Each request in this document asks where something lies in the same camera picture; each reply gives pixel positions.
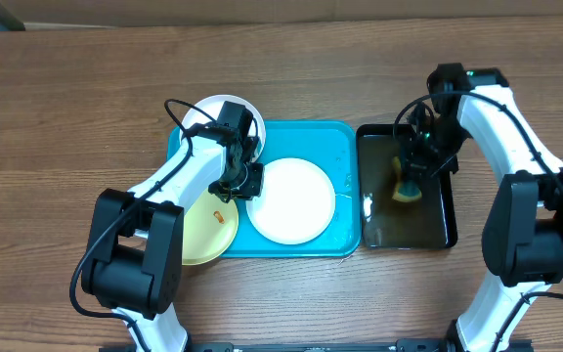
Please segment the green yellow sponge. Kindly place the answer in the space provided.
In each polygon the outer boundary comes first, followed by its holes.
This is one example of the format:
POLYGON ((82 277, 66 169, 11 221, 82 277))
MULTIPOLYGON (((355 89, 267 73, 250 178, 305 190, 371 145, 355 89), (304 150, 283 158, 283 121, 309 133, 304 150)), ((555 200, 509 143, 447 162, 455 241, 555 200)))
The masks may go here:
POLYGON ((410 203, 420 200, 422 198, 420 188, 414 181, 404 179, 402 165, 397 156, 393 158, 392 165, 396 176, 392 200, 402 203, 410 203))

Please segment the white plate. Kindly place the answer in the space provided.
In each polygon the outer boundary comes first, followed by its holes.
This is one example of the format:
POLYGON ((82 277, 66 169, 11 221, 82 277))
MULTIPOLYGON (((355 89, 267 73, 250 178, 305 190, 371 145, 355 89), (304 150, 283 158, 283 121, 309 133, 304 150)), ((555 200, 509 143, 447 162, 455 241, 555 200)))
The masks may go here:
POLYGON ((253 227, 266 239, 286 245, 309 242, 333 219, 335 191, 316 164, 281 158, 264 166, 260 196, 246 203, 253 227))

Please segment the pink plate with ketchup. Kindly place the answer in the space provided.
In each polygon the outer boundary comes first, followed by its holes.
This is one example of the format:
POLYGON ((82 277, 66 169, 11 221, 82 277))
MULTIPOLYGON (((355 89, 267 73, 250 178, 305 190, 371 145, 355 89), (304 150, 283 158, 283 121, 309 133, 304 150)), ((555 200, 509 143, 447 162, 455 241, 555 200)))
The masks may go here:
MULTIPOLYGON (((254 117, 254 121, 252 122, 249 128, 248 136, 259 138, 258 145, 254 152, 254 156, 251 159, 252 161, 256 161, 259 158, 260 154, 263 152, 266 142, 265 123, 260 111, 256 107, 254 107, 246 99, 234 95, 210 96, 197 102, 195 106, 206 112, 213 119, 217 119, 222 106, 226 102, 244 105, 252 113, 254 117)), ((187 111, 186 115, 182 120, 182 124, 186 129, 189 129, 196 123, 204 124, 206 122, 210 122, 210 119, 206 117, 204 114, 202 114, 201 112, 199 112, 198 110, 195 110, 193 108, 190 108, 187 111)))

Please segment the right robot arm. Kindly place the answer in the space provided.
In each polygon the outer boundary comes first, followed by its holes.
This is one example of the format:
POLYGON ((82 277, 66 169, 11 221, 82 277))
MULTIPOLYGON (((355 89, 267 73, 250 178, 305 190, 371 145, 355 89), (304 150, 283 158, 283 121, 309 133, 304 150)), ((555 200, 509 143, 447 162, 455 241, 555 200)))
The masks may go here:
POLYGON ((456 155, 473 140, 498 181, 482 233, 487 274, 467 310, 436 342, 439 351, 530 351, 511 334, 539 297, 561 299, 563 161, 538 138, 495 67, 467 70, 439 64, 428 93, 399 113, 414 131, 399 140, 392 198, 420 199, 420 184, 457 170, 456 155))

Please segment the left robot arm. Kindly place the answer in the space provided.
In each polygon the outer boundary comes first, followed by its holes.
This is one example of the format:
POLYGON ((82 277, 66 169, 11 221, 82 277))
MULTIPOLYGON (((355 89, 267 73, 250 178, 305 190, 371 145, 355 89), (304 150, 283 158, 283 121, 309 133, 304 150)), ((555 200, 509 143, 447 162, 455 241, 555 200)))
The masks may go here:
POLYGON ((184 218, 203 193, 223 203, 260 196, 265 124, 249 102, 224 101, 205 122, 181 126, 182 145, 127 192, 104 190, 69 300, 81 315, 123 322, 130 351, 185 351, 173 300, 181 278, 184 218))

